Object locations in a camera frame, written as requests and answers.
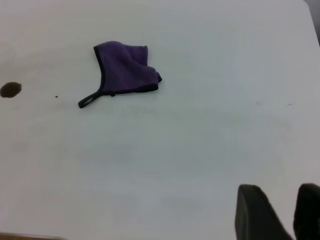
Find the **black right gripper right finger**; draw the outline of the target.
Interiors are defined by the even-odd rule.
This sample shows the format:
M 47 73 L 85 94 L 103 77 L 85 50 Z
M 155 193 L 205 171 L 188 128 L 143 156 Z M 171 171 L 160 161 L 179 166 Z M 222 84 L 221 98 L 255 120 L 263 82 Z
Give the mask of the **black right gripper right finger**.
M 304 183 L 298 189 L 293 220 L 297 240 L 320 239 L 320 187 Z

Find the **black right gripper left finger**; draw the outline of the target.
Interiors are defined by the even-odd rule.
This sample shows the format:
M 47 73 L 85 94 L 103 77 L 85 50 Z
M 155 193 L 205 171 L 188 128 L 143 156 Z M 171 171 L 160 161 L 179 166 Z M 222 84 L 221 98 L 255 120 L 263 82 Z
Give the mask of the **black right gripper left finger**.
M 241 184 L 234 219 L 237 240 L 291 240 L 260 187 Z

